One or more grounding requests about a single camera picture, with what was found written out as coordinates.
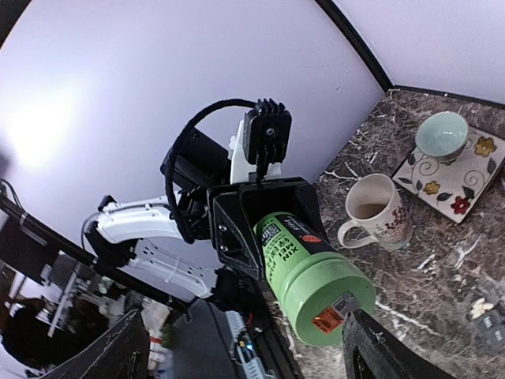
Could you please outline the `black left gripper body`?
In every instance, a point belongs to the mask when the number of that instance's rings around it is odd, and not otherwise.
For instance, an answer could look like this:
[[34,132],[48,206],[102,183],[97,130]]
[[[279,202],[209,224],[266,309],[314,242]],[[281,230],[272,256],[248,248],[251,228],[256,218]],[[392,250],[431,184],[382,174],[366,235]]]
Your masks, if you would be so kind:
[[326,238],[315,187],[301,177],[216,186],[207,190],[212,246],[226,266],[263,280],[265,260],[254,227],[287,212]]

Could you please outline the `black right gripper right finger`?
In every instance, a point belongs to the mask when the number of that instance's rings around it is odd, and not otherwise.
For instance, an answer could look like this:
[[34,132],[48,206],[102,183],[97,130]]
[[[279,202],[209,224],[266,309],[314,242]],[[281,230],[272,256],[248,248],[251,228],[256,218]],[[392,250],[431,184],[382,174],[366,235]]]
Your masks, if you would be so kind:
[[348,378],[454,378],[411,351],[364,310],[346,315],[342,346]]

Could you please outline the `green pill bottle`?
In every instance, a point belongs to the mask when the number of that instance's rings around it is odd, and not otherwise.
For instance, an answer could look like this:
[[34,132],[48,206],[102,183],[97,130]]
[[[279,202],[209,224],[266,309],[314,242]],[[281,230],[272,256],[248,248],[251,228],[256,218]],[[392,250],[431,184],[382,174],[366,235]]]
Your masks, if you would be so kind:
[[340,346],[346,315],[375,305],[372,281],[292,214],[271,213],[255,232],[267,282],[296,337],[309,346]]

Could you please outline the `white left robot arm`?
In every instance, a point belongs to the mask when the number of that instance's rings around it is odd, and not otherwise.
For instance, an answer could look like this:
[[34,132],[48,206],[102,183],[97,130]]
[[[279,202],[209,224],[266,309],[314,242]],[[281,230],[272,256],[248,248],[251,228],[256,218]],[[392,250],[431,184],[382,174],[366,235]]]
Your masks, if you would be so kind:
[[[105,197],[84,222],[83,233],[104,268],[131,268],[144,278],[174,283],[223,311],[251,313],[259,305],[252,283],[266,276],[255,226],[265,216],[287,212],[324,236],[314,187],[303,178],[283,178],[275,163],[263,181],[244,156],[237,133],[227,147],[194,129],[174,168],[178,193],[129,203]],[[220,267],[213,274],[158,247],[158,239],[207,241]]]

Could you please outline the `grey weekly pill organizer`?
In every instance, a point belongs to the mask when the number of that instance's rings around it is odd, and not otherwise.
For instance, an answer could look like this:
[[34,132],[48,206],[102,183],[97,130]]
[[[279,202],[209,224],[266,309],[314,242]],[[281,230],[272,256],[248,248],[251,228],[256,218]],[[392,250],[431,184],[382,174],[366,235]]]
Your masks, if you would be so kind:
[[472,320],[477,339],[490,351],[504,349],[504,320],[501,312],[488,310]]

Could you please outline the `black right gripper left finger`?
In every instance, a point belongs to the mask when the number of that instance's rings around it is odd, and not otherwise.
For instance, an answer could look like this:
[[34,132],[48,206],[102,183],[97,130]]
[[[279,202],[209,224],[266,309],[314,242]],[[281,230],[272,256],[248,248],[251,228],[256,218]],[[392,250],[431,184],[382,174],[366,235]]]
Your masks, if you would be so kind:
[[44,378],[146,378],[150,337],[139,310],[131,310],[80,354]]

